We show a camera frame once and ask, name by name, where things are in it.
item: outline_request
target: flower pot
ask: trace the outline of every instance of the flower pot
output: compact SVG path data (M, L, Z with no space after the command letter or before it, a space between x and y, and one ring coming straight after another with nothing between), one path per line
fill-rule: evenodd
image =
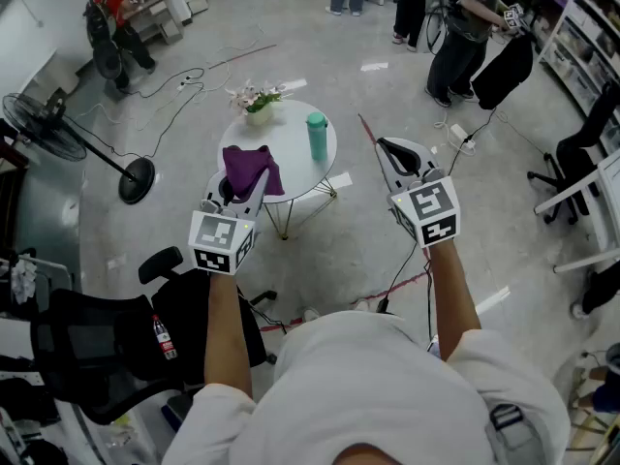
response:
M261 126L273 116L273 104L269 103L258 112L248 112L245 116L250 126Z

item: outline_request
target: purple cloth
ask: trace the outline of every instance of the purple cloth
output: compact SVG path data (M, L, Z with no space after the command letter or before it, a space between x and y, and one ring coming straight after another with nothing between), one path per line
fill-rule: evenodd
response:
M269 153L268 146L263 145L258 150L242 150L238 146L228 146L222 150L222 157L226 176L231 183L234 195L238 198L245 197L248 191L254 189L254 185L265 169L269 169L269 179L264 193L278 197L284 195L280 168Z

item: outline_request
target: bottle cap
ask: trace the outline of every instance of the bottle cap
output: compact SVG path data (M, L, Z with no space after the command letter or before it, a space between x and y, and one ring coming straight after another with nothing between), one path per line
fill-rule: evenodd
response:
M312 112L308 115L306 123L309 128L323 128L326 125L326 117L320 112Z

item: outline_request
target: fan base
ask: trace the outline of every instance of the fan base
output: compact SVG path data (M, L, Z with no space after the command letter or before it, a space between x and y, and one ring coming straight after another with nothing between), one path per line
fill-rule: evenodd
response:
M121 176L118 181L118 196L128 205L133 205L150 191L155 180L155 166L150 160L140 158L127 166L126 171L136 180L132 181L125 175Z

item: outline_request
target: standing fan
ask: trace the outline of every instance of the standing fan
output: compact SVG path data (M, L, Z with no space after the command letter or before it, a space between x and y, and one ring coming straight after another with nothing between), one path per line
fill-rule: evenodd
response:
M118 195L125 203L138 203L151 189L155 166L150 160L140 157L127 169L115 164L65 121L65 106L61 102L49 108L26 95L12 93L2 100L2 108L7 119L21 134L56 157L75 162L84 159L88 149L119 171L122 175L118 182Z

